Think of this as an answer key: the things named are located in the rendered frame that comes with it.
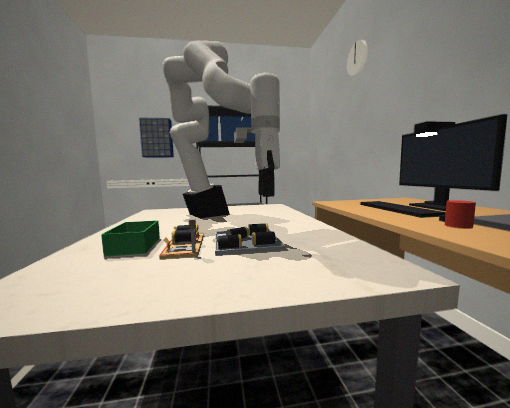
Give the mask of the green open-top box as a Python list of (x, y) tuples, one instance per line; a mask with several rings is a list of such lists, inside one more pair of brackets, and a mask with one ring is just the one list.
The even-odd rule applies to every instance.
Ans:
[(159, 220), (124, 222), (101, 238), (104, 258), (146, 255), (160, 239)]

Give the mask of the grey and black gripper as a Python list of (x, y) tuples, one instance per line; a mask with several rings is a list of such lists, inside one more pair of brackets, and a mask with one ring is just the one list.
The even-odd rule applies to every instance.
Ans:
[[(279, 137), (280, 129), (262, 127), (252, 130), (255, 134), (255, 161), (259, 170), (259, 195), (275, 195), (274, 169), (280, 167)], [(267, 168), (267, 169), (265, 169)]]

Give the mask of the black battery with gold end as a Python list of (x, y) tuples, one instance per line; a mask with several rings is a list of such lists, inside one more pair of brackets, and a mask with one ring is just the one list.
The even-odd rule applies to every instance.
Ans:
[(241, 234), (218, 236), (218, 249), (238, 247), (242, 247)]
[[(197, 233), (197, 226), (198, 226), (198, 224), (196, 224), (196, 233)], [(190, 229), (189, 229), (189, 225), (177, 225), (176, 230), (190, 230)], [(196, 235), (198, 235), (198, 233)]]
[(275, 244), (275, 242), (276, 236), (274, 231), (252, 233), (253, 245)]
[(172, 231), (172, 242), (191, 242), (191, 229), (190, 230), (173, 230)]
[(269, 232), (268, 223), (263, 224), (248, 224), (249, 235), (257, 232)]
[(226, 231), (226, 235), (240, 235), (240, 234), (241, 234), (241, 239), (248, 237), (249, 236), (248, 228), (245, 226), (245, 227), (239, 227), (239, 228), (234, 228), (234, 229), (228, 229)]

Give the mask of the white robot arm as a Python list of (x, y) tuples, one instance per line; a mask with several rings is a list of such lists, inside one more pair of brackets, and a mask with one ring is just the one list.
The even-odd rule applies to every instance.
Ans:
[(202, 82), (203, 77), (204, 90), (216, 103), (251, 114), (251, 127), (255, 128), (236, 128), (234, 143), (244, 143), (247, 133), (255, 129), (280, 129), (277, 76), (270, 73), (257, 74), (247, 84), (229, 76), (227, 64), (227, 50), (217, 41), (190, 42), (185, 46), (183, 56), (169, 57), (163, 63), (164, 76), (170, 90), (172, 116), (176, 122), (182, 123), (173, 126), (170, 135), (191, 188), (189, 194), (214, 187), (209, 183), (200, 151), (193, 145), (209, 136), (209, 108), (203, 98), (192, 98), (189, 82)]

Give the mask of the tan battery board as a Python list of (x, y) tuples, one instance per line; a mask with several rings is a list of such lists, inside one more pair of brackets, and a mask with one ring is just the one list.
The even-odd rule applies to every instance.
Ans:
[(191, 229), (192, 243), (190, 241), (173, 243), (172, 239), (169, 241), (167, 237), (165, 237), (164, 241), (166, 242), (167, 246), (159, 255), (159, 259), (198, 257), (204, 233), (199, 233), (199, 228), (197, 226), (198, 235), (195, 235), (196, 219), (189, 219), (188, 221), (189, 229)]

